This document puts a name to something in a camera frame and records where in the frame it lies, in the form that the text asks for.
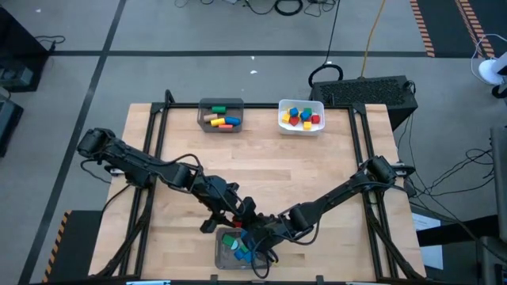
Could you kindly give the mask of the white plastic bin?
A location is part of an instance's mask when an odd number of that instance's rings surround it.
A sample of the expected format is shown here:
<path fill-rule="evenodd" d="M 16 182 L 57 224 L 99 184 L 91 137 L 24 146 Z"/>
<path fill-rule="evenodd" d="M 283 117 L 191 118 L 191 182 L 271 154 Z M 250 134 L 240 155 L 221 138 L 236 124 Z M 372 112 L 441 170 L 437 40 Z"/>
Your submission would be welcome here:
<path fill-rule="evenodd" d="M 299 115 L 297 116 L 299 117 L 299 123 L 296 126 L 282 122 L 282 116 L 284 114 L 289 114 L 289 110 L 291 108 L 297 108 L 299 110 Z M 305 108 L 312 109 L 311 116 L 320 115 L 320 123 L 311 123 L 311 129 L 309 131 L 303 129 L 303 123 L 305 121 L 302 121 L 300 118 L 300 113 L 303 112 Z M 283 135 L 317 136 L 324 130 L 326 126 L 323 103 L 318 101 L 282 99 L 278 104 L 278 125 L 279 131 Z"/>

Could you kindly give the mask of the grey box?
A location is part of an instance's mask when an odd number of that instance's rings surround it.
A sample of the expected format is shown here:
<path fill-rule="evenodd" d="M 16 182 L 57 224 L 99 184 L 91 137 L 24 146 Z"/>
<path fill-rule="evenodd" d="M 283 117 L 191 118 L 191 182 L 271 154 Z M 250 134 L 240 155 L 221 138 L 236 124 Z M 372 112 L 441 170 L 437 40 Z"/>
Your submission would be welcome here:
<path fill-rule="evenodd" d="M 7 69 L 0 67 L 0 86 L 1 87 L 25 87 L 31 84 L 33 72 L 27 68 Z"/>

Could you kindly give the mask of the white round stand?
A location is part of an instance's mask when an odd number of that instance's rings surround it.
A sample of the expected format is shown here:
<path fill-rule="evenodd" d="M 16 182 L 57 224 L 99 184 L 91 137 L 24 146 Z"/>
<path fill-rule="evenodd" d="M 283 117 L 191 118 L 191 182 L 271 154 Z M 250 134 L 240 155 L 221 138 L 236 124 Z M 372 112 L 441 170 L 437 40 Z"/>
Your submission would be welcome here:
<path fill-rule="evenodd" d="M 496 59 L 487 59 L 479 64 L 480 77 L 492 86 L 507 82 L 507 52 Z"/>

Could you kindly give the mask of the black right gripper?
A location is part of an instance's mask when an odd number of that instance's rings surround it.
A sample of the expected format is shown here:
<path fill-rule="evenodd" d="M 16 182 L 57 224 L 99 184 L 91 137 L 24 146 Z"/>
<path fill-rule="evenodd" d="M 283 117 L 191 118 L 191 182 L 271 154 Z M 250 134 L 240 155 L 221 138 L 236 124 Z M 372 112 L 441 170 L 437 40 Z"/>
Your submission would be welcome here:
<path fill-rule="evenodd" d="M 259 248 L 272 248 L 289 238 L 289 221 L 286 216 L 255 215 L 249 221 L 249 247 L 252 261 L 262 261 Z M 274 249 L 268 250 L 269 260 L 278 263 L 279 257 Z"/>

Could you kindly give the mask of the black mat orange striped edges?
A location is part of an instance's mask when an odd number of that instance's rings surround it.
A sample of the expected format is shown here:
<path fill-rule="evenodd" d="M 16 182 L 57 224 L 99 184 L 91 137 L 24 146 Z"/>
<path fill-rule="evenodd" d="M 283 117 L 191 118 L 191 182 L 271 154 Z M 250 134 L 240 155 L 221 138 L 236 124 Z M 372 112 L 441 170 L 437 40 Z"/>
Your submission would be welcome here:
<path fill-rule="evenodd" d="M 500 25 L 505 0 L 410 0 L 425 53 L 430 58 L 495 55 L 492 40 L 479 40 Z"/>

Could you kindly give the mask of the white paper sheet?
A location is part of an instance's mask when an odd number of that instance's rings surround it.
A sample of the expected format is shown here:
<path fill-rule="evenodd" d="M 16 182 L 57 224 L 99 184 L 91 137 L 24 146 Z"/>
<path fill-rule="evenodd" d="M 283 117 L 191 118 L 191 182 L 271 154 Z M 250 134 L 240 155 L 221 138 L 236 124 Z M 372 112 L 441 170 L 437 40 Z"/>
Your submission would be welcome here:
<path fill-rule="evenodd" d="M 412 219 L 414 222 L 415 230 L 417 232 L 420 230 L 432 229 L 441 225 L 439 219 L 430 218 L 416 213 L 412 214 Z M 420 245 L 420 247 L 424 266 L 439 270 L 444 269 L 442 245 L 431 245 L 431 246 Z"/>

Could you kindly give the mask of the black cabinet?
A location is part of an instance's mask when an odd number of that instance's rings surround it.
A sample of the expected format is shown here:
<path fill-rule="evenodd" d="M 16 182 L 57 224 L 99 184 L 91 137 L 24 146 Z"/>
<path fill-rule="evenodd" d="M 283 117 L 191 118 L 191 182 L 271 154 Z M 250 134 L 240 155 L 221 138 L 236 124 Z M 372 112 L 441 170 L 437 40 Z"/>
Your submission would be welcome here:
<path fill-rule="evenodd" d="M 0 67 L 12 70 L 27 67 L 33 72 L 30 85 L 2 88 L 11 93 L 36 91 L 49 55 L 50 51 L 0 6 Z"/>

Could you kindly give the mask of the grey panel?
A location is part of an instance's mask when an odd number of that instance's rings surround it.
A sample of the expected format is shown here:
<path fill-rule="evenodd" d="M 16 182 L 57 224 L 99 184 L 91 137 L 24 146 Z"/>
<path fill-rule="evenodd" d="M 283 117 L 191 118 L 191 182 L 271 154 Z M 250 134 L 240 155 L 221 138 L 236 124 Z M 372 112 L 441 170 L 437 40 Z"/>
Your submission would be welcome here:
<path fill-rule="evenodd" d="M 500 239 L 507 243 L 507 126 L 490 129 Z"/>

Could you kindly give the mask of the grey equipment base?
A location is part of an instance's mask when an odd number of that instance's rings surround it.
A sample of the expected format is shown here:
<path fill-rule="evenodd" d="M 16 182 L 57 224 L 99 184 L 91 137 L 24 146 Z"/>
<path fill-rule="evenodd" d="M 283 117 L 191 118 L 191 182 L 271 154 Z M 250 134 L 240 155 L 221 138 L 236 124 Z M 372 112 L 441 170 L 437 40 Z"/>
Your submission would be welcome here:
<path fill-rule="evenodd" d="M 495 237 L 480 238 L 478 284 L 507 285 L 507 243 Z"/>

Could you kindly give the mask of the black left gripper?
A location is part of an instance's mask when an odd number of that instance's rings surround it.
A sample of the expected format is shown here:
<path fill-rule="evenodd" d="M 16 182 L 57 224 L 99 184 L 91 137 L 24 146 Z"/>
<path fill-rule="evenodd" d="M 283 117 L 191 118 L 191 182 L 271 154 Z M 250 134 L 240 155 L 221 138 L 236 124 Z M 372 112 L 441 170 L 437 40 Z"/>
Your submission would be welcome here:
<path fill-rule="evenodd" d="M 244 203 L 237 194 L 239 188 L 237 183 L 227 183 L 223 178 L 218 176 L 206 177 L 206 182 L 208 183 L 210 192 L 214 192 L 215 196 L 220 198 L 225 210 L 236 216 L 241 216 L 241 226 L 252 226 L 257 221 L 257 215 L 254 212 L 244 214 Z M 203 221 L 200 226 L 200 232 L 203 234 L 213 233 L 220 223 L 220 219 L 210 217 Z"/>

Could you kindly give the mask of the black mat yellow striped edge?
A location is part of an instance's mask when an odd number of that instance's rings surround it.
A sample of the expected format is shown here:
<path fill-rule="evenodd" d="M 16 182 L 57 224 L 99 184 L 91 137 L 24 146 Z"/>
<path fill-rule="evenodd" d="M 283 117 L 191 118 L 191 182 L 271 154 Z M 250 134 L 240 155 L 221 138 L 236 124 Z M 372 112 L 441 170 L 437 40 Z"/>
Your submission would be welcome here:
<path fill-rule="evenodd" d="M 42 282 L 86 279 L 101 222 L 100 211 L 65 211 Z"/>

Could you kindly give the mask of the black floor beam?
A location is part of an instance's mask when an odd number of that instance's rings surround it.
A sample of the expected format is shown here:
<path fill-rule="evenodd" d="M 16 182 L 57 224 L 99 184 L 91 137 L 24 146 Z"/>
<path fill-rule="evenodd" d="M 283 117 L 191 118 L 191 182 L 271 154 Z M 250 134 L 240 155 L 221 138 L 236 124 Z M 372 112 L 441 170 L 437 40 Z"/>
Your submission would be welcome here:
<path fill-rule="evenodd" d="M 417 239 L 421 247 L 446 245 L 451 243 L 473 241 L 481 237 L 494 237 L 507 241 L 507 218 L 490 215 L 463 222 L 466 229 L 459 223 L 433 227 L 417 231 Z"/>

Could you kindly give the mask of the dark grey plastic tray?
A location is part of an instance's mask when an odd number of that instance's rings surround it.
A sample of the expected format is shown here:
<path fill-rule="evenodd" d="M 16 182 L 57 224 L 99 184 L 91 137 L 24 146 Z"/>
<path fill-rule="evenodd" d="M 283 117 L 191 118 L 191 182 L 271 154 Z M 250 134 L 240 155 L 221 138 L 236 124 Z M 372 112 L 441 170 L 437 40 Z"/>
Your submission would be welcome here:
<path fill-rule="evenodd" d="M 225 114 L 217 114 L 219 118 L 225 118 L 226 116 L 237 117 L 241 120 L 241 124 L 227 130 L 213 127 L 210 122 L 204 122 L 203 116 L 213 113 L 212 106 L 226 106 L 227 112 Z M 240 98 L 204 98 L 198 104 L 197 123 L 207 133 L 238 133 L 242 130 L 243 109 L 244 102 Z"/>

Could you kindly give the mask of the black box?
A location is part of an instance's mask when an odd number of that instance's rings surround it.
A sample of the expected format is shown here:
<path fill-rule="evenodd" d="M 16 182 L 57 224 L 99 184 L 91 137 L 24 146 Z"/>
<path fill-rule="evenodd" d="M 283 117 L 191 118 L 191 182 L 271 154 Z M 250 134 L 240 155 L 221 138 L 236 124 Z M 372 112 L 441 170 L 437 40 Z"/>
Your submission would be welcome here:
<path fill-rule="evenodd" d="M 24 109 L 8 97 L 0 101 L 0 158 L 6 155 L 12 135 Z"/>

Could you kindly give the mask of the black keyboard case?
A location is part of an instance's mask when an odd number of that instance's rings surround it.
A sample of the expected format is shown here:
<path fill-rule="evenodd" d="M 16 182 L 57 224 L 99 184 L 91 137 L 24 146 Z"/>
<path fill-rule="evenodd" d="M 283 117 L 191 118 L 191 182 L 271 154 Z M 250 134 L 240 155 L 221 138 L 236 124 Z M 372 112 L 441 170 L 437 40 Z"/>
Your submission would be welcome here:
<path fill-rule="evenodd" d="M 310 100 L 324 105 L 385 105 L 394 131 L 417 108 L 415 84 L 405 75 L 316 82 Z"/>

